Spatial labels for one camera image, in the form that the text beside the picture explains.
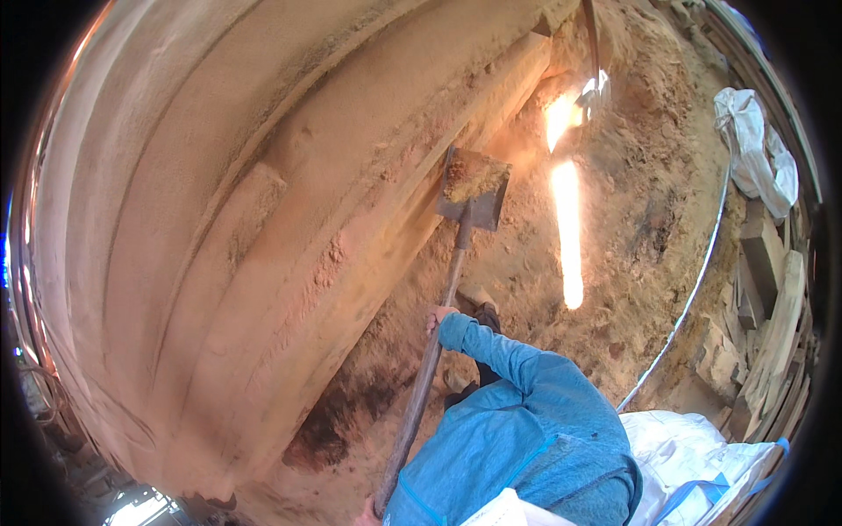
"sandy soil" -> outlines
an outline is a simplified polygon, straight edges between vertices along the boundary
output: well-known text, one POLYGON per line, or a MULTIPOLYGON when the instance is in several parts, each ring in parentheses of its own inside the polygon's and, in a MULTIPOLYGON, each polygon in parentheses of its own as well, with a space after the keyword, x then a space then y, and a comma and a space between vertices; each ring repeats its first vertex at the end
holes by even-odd
MULTIPOLYGON (((612 103, 548 154, 542 110, 584 84, 578 55, 495 136, 483 153, 514 168, 499 230, 474 233, 462 279, 483 284, 500 304, 505 334, 568 356, 616 404, 662 347, 699 272, 728 160, 712 126, 712 99, 726 78, 648 4, 598 3, 596 11, 610 35, 603 56, 612 103), (548 179, 566 158, 579 172, 584 302, 576 311, 563 304, 548 179)), ((580 35, 581 20, 574 16, 560 31, 580 35)), ((722 268, 738 229, 732 215, 727 221, 725 254, 715 254, 722 268)), ((437 229, 271 476, 238 490, 238 514, 274 523, 348 523, 359 512, 391 451, 424 349, 424 313, 440 294, 455 233, 449 221, 437 229)), ((706 290, 719 292, 716 284, 706 290)), ((443 355, 414 450, 438 424, 447 368, 477 378, 470 359, 443 355)))

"white sack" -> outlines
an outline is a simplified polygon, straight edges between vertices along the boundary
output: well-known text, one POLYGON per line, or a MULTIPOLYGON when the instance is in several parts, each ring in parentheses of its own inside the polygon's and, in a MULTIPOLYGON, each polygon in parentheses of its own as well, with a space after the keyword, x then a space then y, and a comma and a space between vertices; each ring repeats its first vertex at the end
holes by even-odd
POLYGON ((565 518, 527 501, 515 490, 504 488, 491 502, 480 508, 460 526, 576 526, 565 518))
POLYGON ((643 496, 629 526, 649 526, 669 497, 685 482, 725 475, 730 488, 715 505, 699 488, 661 526, 710 524, 746 485, 754 486, 773 443, 729 444, 702 415, 669 411, 620 415, 631 453, 643 473, 643 496))
POLYGON ((724 88, 713 98, 713 106, 715 126, 731 151, 729 169, 737 187, 750 199, 760 197, 772 217, 783 219, 798 199, 798 171, 777 132, 766 126, 757 94, 753 89, 724 88))

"blue long-sleeve top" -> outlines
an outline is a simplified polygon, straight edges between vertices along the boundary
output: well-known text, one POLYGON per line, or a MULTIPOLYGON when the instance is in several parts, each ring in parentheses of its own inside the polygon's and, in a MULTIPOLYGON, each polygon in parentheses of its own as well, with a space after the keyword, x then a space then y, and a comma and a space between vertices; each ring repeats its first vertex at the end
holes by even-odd
POLYGON ((628 523, 642 476, 614 407, 576 364, 458 313, 439 341, 502 379, 445 412, 401 470, 385 526, 457 526, 505 487, 578 526, 628 523))

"sand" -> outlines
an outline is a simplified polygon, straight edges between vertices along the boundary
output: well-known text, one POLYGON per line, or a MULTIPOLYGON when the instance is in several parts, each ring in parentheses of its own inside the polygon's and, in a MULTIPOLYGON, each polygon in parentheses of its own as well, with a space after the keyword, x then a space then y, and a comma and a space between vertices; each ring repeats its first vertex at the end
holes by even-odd
MULTIPOLYGON (((596 12, 614 99, 550 156, 542 110, 581 87, 588 67, 577 44, 554 44, 552 77, 482 152, 513 169, 498 232, 475 231, 462 279, 500 304, 505 334, 568 356, 616 404, 663 345, 699 273, 728 160, 712 127, 712 98, 726 79, 647 3, 597 3, 596 12), (563 303, 548 178, 568 158, 579 173, 585 287, 575 311, 563 303)), ((581 36, 580 16, 559 31, 581 36)), ((733 232, 723 229, 724 247, 733 232)), ((283 460, 265 482, 239 488, 238 513, 307 524, 347 523, 360 510, 391 451, 424 348, 424 313, 444 284, 455 233, 450 221, 436 230, 283 460)), ((446 369, 477 378, 472 360, 443 354, 413 451, 440 420, 446 369)))
POLYGON ((476 151, 456 149, 450 160, 447 184, 443 190, 452 203, 462 203, 471 197, 499 189, 509 180, 512 165, 476 151))

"metal pipe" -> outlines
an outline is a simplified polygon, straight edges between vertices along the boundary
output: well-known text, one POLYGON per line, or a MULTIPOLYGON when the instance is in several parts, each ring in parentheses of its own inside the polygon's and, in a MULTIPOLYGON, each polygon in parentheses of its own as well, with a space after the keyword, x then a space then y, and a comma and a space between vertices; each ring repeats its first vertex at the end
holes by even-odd
POLYGON ((719 233, 719 226, 722 224, 722 212, 725 210, 725 198, 728 194, 728 181, 731 180, 731 168, 728 165, 728 169, 725 170, 725 180, 722 182, 722 193, 719 196, 719 211, 717 212, 717 223, 713 226, 713 233, 711 234, 711 240, 707 243, 707 252, 705 253, 705 259, 702 260, 701 263, 701 270, 699 271, 699 276, 695 279, 695 286, 693 290, 690 292, 690 296, 687 298, 687 303, 685 303, 685 308, 681 312, 681 316, 679 319, 675 321, 675 326, 673 327, 672 332, 667 337, 667 342, 661 348, 661 351, 658 353, 658 356, 655 357, 655 360, 652 361, 652 365, 649 365, 649 369, 643 372, 640 378, 637 380, 637 385, 634 386, 626 398, 620 402, 620 405, 617 406, 617 412, 622 411, 632 398, 640 391, 640 388, 643 386, 643 382, 649 377, 652 371, 655 370, 655 366, 658 365, 658 362, 661 361, 661 358, 666 354, 669 345, 675 339, 675 334, 679 331, 679 328, 684 323, 685 318, 687 317, 687 312, 690 311, 690 304, 693 303, 693 299, 695 298, 695 294, 699 291, 699 287, 701 286, 701 281, 705 277, 705 271, 707 271, 707 264, 711 261, 711 254, 713 253, 713 246, 717 241, 717 233, 719 233))
POLYGON ((593 0, 582 0, 584 22, 588 27, 588 42, 590 43, 590 67, 596 86, 600 85, 600 39, 596 33, 596 17, 594 16, 593 0))

